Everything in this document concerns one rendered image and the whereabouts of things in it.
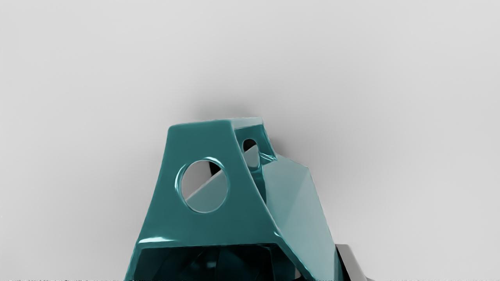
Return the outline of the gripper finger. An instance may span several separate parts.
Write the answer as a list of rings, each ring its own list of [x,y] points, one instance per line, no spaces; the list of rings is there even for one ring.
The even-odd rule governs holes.
[[[336,251],[341,262],[343,281],[375,281],[365,276],[348,244],[336,244]]]

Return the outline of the teal faceted mug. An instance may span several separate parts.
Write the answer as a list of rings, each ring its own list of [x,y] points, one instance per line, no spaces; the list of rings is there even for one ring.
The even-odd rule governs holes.
[[[260,117],[168,129],[124,281],[348,281],[308,167]]]

